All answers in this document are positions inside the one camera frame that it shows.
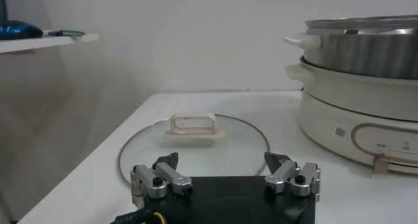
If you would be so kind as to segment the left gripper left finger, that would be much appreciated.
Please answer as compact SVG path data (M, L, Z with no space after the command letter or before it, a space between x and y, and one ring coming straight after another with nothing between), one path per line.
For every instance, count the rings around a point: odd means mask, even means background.
M145 199L162 200L169 195L188 197L193 193L192 179L177 170L178 153L158 157L149 168L135 165L130 171L131 200L137 208L145 206Z

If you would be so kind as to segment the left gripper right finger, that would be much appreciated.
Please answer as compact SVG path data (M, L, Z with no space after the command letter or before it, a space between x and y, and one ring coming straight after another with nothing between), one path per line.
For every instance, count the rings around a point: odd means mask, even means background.
M305 163L302 167L287 155L265 152L265 163L270 174L265 176L265 184L275 194L286 190L296 197L313 195L320 199L321 169L316 163Z

